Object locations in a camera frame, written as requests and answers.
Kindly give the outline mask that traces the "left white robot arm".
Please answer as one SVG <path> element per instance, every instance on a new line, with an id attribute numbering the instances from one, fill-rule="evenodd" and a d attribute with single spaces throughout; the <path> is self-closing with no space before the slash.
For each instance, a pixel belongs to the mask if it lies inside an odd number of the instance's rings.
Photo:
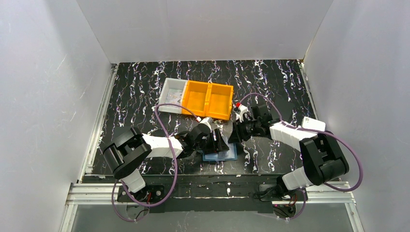
<path id="1" fill-rule="evenodd" d="M 203 155 L 229 151 L 219 129 L 200 123 L 169 139 L 141 133 L 129 128 L 103 149 L 103 156 L 115 179 L 123 181 L 132 193 L 145 188 L 146 183 L 138 167 L 147 158 L 183 159 L 193 152 Z"/>

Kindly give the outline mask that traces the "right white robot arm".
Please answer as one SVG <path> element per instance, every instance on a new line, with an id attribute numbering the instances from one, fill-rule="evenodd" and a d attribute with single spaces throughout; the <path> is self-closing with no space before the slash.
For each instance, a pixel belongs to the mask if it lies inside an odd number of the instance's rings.
<path id="1" fill-rule="evenodd" d="M 263 137 L 282 142 L 301 153 L 303 166 L 277 178 L 276 193 L 286 194 L 298 188 L 319 186 L 349 171 L 349 165 L 331 134 L 292 129 L 289 124 L 272 116 L 266 106 L 248 108 L 237 103 L 233 109 L 236 121 L 228 142 L 241 143 L 251 137 Z"/>

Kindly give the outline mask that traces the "blue card holder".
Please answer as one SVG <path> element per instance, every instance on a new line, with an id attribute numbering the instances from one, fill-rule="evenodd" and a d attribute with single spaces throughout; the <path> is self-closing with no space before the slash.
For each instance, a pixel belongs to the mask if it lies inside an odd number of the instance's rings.
<path id="1" fill-rule="evenodd" d="M 237 160 L 237 150 L 235 144 L 228 144 L 228 151 L 202 155 L 203 161 L 230 161 Z"/>

